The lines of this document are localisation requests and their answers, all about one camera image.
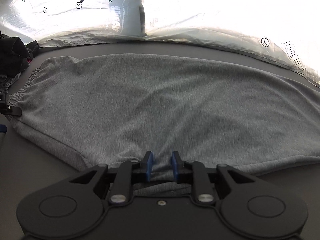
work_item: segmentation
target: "black circle symbol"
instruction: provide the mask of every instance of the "black circle symbol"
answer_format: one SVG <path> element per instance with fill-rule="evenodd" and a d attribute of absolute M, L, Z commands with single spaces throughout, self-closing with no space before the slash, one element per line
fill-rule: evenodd
<path fill-rule="evenodd" d="M 82 3 L 77 2 L 77 3 L 76 3 L 76 8 L 77 8 L 77 9 L 80 9 L 81 7 L 82 7 Z"/>
<path fill-rule="evenodd" d="M 268 40 L 267 38 L 262 38 L 262 39 L 261 39 L 261 44 L 262 44 L 263 46 L 265 46 L 265 47 L 269 47 L 270 42 L 269 42 L 269 40 Z"/>

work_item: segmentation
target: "white plastic sheet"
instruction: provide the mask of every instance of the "white plastic sheet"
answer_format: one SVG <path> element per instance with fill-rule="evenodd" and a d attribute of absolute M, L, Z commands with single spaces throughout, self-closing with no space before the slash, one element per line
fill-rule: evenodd
<path fill-rule="evenodd" d="M 81 9 L 76 2 L 0 0 L 0 29 L 41 46 L 117 40 L 199 44 L 291 69 L 320 85 L 320 0 L 85 0 Z M 120 32 L 112 31 L 117 21 Z"/>

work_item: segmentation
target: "black triangular mark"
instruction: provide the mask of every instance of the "black triangular mark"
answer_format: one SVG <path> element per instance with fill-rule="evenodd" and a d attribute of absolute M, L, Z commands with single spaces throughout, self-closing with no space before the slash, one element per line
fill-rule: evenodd
<path fill-rule="evenodd" d="M 241 175 L 237 173 L 236 171 L 228 171 L 232 179 L 237 183 L 237 184 L 242 184 L 242 183 L 252 183 L 254 182 L 252 179 L 249 179 L 248 177 Z"/>
<path fill-rule="evenodd" d="M 97 173 L 97 171 L 90 171 L 87 174 L 84 174 L 78 178 L 75 178 L 70 182 L 71 183 L 78 183 L 78 184 L 88 184 L 96 173 Z"/>

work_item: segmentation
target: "metal bolt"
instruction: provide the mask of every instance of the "metal bolt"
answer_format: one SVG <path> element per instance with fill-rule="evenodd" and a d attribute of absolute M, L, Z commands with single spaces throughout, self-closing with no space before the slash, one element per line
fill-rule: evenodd
<path fill-rule="evenodd" d="M 110 200 L 111 200 L 113 203 L 123 203 L 123 202 L 125 202 L 126 198 L 125 198 L 124 195 L 117 194 L 117 195 L 111 196 Z"/>
<path fill-rule="evenodd" d="M 165 206 L 167 204 L 167 202 L 164 200 L 159 200 L 157 203 L 159 206 Z"/>
<path fill-rule="evenodd" d="M 206 202 L 207 203 L 207 202 L 213 201 L 214 197 L 212 195 L 210 195 L 210 194 L 201 194 L 201 195 L 198 196 L 198 200 L 200 202 Z"/>

